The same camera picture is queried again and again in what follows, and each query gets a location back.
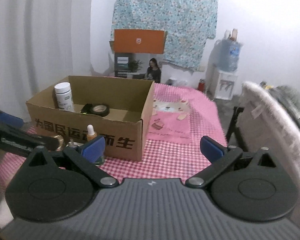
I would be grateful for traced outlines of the green dropper bottle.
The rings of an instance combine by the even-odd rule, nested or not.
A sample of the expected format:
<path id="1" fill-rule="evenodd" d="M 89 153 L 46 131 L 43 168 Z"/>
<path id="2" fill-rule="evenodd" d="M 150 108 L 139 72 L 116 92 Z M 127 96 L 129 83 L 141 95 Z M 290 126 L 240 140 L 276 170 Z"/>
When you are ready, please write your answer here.
<path id="1" fill-rule="evenodd" d="M 103 165 L 106 143 L 103 136 L 97 135 L 93 125 L 87 126 L 87 141 L 88 146 L 84 150 L 84 156 L 96 166 Z"/>

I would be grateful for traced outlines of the gold lid cream jar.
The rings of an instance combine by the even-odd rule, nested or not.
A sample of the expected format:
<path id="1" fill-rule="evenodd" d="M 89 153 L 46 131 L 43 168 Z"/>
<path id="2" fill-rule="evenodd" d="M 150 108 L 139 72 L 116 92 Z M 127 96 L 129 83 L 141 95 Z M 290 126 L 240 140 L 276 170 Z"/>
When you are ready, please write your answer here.
<path id="1" fill-rule="evenodd" d="M 64 138 L 61 135 L 50 137 L 47 148 L 50 151 L 61 151 L 64 148 Z"/>

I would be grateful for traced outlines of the black tape roll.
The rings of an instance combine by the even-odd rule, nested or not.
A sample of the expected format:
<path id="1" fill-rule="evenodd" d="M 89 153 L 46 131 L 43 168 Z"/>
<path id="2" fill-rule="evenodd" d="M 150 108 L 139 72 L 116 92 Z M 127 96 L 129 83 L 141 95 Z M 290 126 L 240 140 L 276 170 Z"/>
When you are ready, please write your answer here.
<path id="1" fill-rule="evenodd" d="M 110 113 L 110 108 L 106 104 L 92 105 L 90 112 L 94 115 L 105 117 Z"/>

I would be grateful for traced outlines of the white pill bottle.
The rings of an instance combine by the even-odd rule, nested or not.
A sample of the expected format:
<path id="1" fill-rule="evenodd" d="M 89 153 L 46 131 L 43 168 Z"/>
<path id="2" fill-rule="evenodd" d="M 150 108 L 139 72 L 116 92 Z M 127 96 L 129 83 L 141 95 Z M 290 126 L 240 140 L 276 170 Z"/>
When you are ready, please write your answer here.
<path id="1" fill-rule="evenodd" d="M 54 86 L 55 95 L 59 109 L 74 112 L 72 90 L 69 82 L 61 82 Z"/>

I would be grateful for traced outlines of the pink checkered tablecloth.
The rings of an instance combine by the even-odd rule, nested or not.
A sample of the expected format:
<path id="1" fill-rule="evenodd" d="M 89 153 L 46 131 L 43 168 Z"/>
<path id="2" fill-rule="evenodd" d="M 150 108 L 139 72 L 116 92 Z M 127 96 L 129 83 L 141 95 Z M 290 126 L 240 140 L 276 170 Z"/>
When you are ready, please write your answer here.
<path id="1" fill-rule="evenodd" d="M 186 180 L 209 165 L 199 146 L 201 137 L 205 135 L 226 145 L 215 103 L 193 88 L 155 83 L 152 116 L 142 160 L 106 156 L 101 168 L 117 180 Z"/>

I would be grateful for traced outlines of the brown cardboard box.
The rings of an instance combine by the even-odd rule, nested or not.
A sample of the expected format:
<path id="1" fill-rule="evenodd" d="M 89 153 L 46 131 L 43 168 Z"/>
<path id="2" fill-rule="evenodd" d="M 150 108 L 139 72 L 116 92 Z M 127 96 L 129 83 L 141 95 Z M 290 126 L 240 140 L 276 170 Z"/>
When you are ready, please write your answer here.
<path id="1" fill-rule="evenodd" d="M 27 109 L 39 135 L 61 135 L 87 141 L 87 126 L 104 137 L 108 157 L 141 161 L 152 116 L 155 83 L 117 77 L 68 76 L 74 112 L 59 109 L 54 86 L 27 101 Z M 82 114 L 86 103 L 106 104 L 110 113 L 101 117 Z"/>

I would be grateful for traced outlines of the bed with grey blanket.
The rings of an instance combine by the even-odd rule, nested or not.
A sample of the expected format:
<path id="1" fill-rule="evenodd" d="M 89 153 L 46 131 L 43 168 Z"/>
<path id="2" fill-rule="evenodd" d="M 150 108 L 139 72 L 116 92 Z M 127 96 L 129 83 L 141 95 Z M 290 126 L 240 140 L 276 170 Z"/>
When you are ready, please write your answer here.
<path id="1" fill-rule="evenodd" d="M 265 146 L 275 154 L 300 191 L 300 115 L 277 89 L 246 81 L 226 134 L 247 150 Z"/>

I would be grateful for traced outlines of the red thermos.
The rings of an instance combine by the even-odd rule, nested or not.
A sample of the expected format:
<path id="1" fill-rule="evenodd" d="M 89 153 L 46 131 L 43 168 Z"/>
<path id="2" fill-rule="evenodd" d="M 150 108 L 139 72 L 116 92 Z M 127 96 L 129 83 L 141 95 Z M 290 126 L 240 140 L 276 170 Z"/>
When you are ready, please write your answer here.
<path id="1" fill-rule="evenodd" d="M 200 79 L 199 83 L 198 83 L 198 88 L 199 91 L 201 91 L 202 93 L 205 92 L 205 79 Z"/>

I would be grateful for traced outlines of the water dispenser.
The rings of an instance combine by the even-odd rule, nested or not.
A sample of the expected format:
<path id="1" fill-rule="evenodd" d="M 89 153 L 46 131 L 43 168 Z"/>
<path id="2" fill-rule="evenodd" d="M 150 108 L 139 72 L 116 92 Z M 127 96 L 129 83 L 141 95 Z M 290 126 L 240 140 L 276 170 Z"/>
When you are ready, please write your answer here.
<path id="1" fill-rule="evenodd" d="M 212 64 L 207 72 L 207 91 L 213 99 L 230 101 L 238 78 L 236 72 L 220 70 Z"/>

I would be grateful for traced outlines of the white plastic bag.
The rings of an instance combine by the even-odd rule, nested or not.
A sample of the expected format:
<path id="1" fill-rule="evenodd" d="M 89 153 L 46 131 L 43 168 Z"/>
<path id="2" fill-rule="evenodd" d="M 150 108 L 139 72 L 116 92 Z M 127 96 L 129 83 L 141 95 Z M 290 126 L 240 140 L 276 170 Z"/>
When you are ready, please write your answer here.
<path id="1" fill-rule="evenodd" d="M 170 77 L 166 82 L 166 85 L 174 86 L 174 87 L 187 87 L 187 81 L 178 80 L 176 78 Z"/>

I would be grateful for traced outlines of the blue water jug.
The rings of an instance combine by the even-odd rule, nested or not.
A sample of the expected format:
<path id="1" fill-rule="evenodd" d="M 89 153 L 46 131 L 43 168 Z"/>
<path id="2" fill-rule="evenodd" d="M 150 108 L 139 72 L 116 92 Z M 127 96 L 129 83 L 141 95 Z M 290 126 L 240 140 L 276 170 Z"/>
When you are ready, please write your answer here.
<path id="1" fill-rule="evenodd" d="M 231 39 L 217 41 L 219 56 L 216 67 L 224 72 L 235 72 L 238 68 L 239 55 L 243 44 Z"/>

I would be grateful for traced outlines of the white curtain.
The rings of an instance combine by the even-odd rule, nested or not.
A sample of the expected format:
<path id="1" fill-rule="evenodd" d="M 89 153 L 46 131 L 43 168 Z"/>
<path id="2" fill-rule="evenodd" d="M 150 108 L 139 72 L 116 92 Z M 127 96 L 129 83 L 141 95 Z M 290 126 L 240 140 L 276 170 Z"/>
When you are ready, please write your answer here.
<path id="1" fill-rule="evenodd" d="M 0 0 L 0 110 L 28 119 L 35 94 L 89 76 L 90 20 L 91 0 Z"/>

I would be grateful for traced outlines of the orange Philips box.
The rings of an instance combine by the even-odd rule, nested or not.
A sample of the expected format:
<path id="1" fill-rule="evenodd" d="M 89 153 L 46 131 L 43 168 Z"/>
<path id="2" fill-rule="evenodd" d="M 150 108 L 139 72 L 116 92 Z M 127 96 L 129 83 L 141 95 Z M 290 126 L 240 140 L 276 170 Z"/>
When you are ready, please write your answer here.
<path id="1" fill-rule="evenodd" d="M 143 79 L 150 58 L 164 53 L 166 36 L 163 30 L 114 30 L 109 42 L 114 52 L 114 76 Z"/>

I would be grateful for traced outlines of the floral blue wall cloth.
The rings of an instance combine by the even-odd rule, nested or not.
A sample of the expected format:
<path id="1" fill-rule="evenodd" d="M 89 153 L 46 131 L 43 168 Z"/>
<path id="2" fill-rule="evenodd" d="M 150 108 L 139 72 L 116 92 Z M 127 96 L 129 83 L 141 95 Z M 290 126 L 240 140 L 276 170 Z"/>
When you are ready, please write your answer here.
<path id="1" fill-rule="evenodd" d="M 217 13 L 218 0 L 116 0 L 110 38 L 116 29 L 163 30 L 164 61 L 197 71 Z"/>

